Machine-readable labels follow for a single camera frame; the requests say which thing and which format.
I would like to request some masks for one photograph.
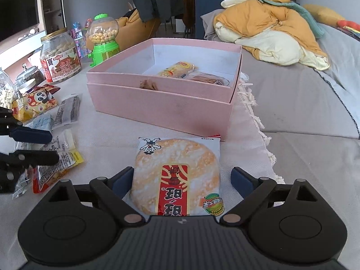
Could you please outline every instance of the orange armchair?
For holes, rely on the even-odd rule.
[[[120,47],[120,51],[153,37],[161,23],[158,18],[142,22],[137,10],[134,11],[130,18],[121,17],[117,19],[117,22],[119,24],[119,33],[115,40]],[[88,38],[86,39],[86,47],[91,51],[94,49],[94,43]]]

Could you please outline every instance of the green lid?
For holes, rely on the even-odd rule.
[[[100,19],[100,18],[104,18],[104,17],[108,17],[108,15],[107,15],[107,14],[99,14],[99,15],[96,15],[96,16],[94,17],[94,20]]]

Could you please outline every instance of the open cardboard box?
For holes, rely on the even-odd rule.
[[[90,69],[88,89],[99,112],[199,135],[226,137],[241,70],[241,46],[196,39],[153,38]],[[179,62],[221,76],[228,86],[156,76]],[[158,91],[141,89],[150,79]]]

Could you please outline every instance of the television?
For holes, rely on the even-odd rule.
[[[0,0],[0,41],[39,23],[37,0]]]

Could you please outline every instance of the gold jar lid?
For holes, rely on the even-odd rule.
[[[54,31],[54,32],[52,32],[52,33],[50,33],[50,34],[42,37],[42,38],[40,39],[40,41],[41,41],[41,42],[46,41],[46,40],[48,40],[48,39],[50,39],[50,38],[56,37],[56,36],[58,36],[59,34],[62,34],[62,33],[65,33],[65,32],[67,32],[67,28],[66,28],[66,27],[65,27],[65,28],[62,28],[62,29],[59,29],[59,30],[57,30],[57,31]]]

